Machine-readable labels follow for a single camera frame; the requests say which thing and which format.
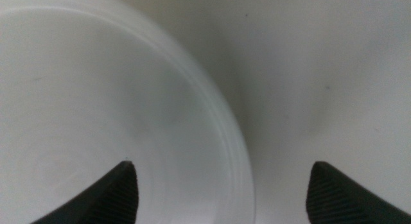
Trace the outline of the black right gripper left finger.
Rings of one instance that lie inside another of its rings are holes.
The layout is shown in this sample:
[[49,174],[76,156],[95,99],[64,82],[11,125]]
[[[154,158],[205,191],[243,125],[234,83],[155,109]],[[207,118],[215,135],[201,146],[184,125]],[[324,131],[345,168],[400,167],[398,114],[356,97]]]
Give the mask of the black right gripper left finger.
[[122,161],[86,190],[34,224],[134,224],[139,206],[136,169]]

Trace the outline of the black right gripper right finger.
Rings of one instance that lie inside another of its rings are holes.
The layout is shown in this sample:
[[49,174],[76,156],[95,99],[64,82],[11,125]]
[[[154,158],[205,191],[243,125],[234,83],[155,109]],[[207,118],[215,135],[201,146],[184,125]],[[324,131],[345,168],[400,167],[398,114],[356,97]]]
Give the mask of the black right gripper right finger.
[[314,163],[306,196],[314,224],[410,224],[410,215],[324,161]]

